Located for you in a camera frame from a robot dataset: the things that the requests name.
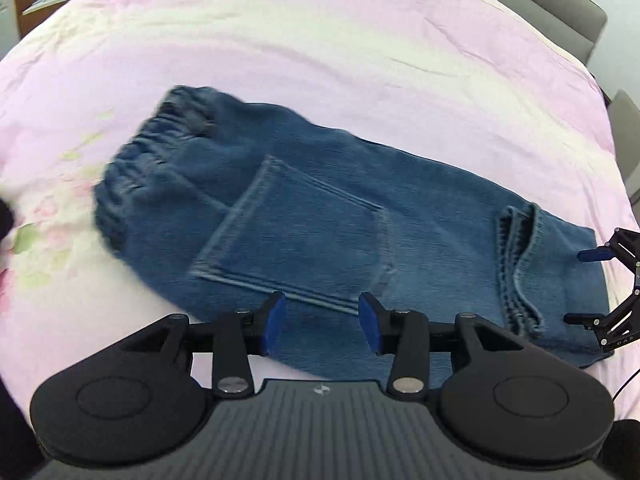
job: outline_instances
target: round black disc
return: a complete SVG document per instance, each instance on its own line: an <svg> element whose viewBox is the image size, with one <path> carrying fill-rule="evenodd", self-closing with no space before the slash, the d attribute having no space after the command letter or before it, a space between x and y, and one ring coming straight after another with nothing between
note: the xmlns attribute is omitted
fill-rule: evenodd
<svg viewBox="0 0 640 480"><path fill-rule="evenodd" d="M123 465L189 438L206 410L199 384L157 354L89 358L43 383L31 421L52 456L78 465Z"/></svg>
<svg viewBox="0 0 640 480"><path fill-rule="evenodd" d="M442 387L439 412L457 438L519 465L569 464L598 452L614 416L602 384L538 352L485 355Z"/></svg>

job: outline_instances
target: denim fabric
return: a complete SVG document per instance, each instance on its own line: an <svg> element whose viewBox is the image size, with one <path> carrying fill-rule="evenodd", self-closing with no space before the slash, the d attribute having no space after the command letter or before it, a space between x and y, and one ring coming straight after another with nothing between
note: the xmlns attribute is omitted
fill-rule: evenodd
<svg viewBox="0 0 640 480"><path fill-rule="evenodd" d="M201 320L288 313L275 358L334 379L384 378L358 295L452 322L473 311L574 365L601 359L565 312L608 312L593 231L467 171L211 88L173 89L108 165L95 222L159 294ZM432 386L450 374L432 361Z"/></svg>

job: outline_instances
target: white logo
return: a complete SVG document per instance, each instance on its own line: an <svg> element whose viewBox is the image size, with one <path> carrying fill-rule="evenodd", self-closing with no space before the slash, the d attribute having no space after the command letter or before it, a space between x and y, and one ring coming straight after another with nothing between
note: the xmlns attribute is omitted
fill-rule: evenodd
<svg viewBox="0 0 640 480"><path fill-rule="evenodd" d="M325 384L320 384L320 386L316 386L314 388L314 391L316 394L322 397L322 396L328 395L329 392L331 391L331 388L329 388Z"/></svg>

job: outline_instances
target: gray ribbed panel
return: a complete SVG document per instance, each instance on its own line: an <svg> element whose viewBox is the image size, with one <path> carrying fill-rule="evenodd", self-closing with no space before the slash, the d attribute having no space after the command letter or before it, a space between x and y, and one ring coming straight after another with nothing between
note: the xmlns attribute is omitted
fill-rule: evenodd
<svg viewBox="0 0 640 480"><path fill-rule="evenodd" d="M320 396L314 389L331 388ZM593 463L557 472L507 470L454 446L423 406L377 383L268 381L222 402L181 449L144 465L81 470L52 462L34 480L605 480Z"/></svg>

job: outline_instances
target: white wall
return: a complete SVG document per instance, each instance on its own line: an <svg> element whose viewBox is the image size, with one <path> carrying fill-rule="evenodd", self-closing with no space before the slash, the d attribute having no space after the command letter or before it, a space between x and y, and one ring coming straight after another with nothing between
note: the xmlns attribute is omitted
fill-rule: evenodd
<svg viewBox="0 0 640 480"><path fill-rule="evenodd" d="M14 0L0 0L0 59L20 41Z"/></svg>
<svg viewBox="0 0 640 480"><path fill-rule="evenodd" d="M609 97L625 89L640 106L640 0L591 0L608 17L588 63Z"/></svg>

